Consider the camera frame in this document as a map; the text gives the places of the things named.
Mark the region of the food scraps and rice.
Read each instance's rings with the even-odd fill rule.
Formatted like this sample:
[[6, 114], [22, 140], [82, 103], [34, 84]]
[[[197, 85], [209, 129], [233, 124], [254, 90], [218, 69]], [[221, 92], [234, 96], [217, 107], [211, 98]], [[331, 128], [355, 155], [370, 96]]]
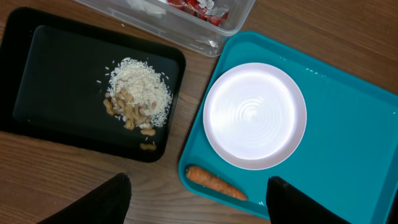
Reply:
[[103, 106], [106, 114], [124, 123], [126, 130], [139, 130], [144, 142], [143, 151], [157, 149], [157, 130], [167, 124], [173, 100], [173, 93], [165, 79], [167, 75], [156, 72], [146, 61], [126, 57], [113, 62], [114, 67], [105, 67], [104, 76], [108, 85]]

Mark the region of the red snack wrapper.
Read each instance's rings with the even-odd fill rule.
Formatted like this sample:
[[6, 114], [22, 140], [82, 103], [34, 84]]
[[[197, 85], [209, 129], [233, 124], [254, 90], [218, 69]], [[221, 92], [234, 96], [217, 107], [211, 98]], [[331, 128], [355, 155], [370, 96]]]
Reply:
[[215, 26], [229, 16], [229, 7], [216, 7], [213, 0], [166, 0], [166, 3]]

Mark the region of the white plate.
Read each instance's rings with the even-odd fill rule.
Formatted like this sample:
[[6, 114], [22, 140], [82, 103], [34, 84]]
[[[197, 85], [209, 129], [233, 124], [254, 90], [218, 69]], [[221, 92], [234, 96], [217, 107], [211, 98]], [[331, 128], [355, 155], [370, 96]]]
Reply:
[[300, 145], [307, 107], [294, 80], [266, 63], [244, 63], [224, 72], [203, 104], [203, 126], [213, 150], [246, 170], [279, 165]]

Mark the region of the teal serving tray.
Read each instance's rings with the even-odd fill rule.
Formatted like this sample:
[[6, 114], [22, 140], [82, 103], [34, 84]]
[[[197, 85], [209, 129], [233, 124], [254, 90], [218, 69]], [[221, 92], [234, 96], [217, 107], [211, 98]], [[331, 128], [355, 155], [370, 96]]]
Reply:
[[[193, 193], [268, 218], [267, 182], [278, 176], [350, 223], [385, 223], [397, 191], [397, 96], [257, 32], [244, 31], [224, 46], [212, 80], [249, 62], [288, 73], [307, 106], [307, 128], [299, 147], [283, 163], [244, 170], [211, 148], [197, 114], [178, 166]], [[246, 196], [229, 197], [185, 176], [199, 166]]]

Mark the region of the orange carrot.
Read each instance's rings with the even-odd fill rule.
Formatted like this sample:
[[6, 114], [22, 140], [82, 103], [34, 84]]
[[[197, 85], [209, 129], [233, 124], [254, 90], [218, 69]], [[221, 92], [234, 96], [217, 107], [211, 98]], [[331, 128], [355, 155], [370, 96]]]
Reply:
[[248, 199], [242, 191], [219, 178], [217, 175], [214, 175], [199, 166], [189, 166], [185, 170], [185, 176], [196, 184], [202, 185], [229, 197], [242, 201], [246, 201]]

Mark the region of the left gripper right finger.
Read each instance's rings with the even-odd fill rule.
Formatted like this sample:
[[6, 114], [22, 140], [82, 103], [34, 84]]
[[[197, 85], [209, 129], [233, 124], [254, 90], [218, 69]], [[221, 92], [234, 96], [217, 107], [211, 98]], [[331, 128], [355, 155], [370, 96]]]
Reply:
[[272, 224], [347, 222], [278, 176], [268, 180], [266, 205]]

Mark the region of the black tray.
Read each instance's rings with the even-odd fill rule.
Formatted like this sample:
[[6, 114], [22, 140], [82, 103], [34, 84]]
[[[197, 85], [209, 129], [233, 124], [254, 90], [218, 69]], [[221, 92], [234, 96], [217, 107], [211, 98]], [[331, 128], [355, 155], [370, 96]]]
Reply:
[[12, 11], [1, 44], [1, 129], [142, 162], [164, 154], [172, 117], [145, 137], [104, 106], [109, 75], [126, 58], [147, 62], [178, 96], [179, 49], [28, 7]]

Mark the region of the white tissue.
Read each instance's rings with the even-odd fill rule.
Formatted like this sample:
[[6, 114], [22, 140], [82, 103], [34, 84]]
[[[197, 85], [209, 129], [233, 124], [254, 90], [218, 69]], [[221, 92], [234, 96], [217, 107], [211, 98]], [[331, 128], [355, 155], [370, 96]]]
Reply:
[[132, 9], [138, 10], [138, 11], [144, 11], [149, 15], [152, 16], [162, 16], [166, 14], [165, 9], [162, 9], [161, 7], [158, 7], [152, 3], [149, 3], [145, 0], [126, 0], [126, 2], [129, 4], [129, 6]]

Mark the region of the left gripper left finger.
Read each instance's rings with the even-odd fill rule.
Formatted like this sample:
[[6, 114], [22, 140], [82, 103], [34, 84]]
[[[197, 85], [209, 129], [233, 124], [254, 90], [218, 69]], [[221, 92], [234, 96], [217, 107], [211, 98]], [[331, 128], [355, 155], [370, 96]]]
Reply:
[[38, 224], [123, 224], [131, 195], [128, 175], [119, 173]]

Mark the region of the clear plastic bin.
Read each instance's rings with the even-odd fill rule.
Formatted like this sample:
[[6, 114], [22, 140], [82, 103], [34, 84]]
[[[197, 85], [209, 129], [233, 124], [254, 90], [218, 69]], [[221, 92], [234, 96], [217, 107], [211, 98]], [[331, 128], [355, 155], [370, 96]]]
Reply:
[[241, 30], [255, 0], [214, 1], [216, 7], [229, 7], [227, 20], [223, 20], [219, 26], [169, 6], [166, 1], [147, 0], [165, 9], [166, 14], [162, 16], [152, 16], [144, 11], [132, 9], [126, 0], [77, 0], [77, 2], [182, 47], [208, 57], [217, 57], [226, 41]]

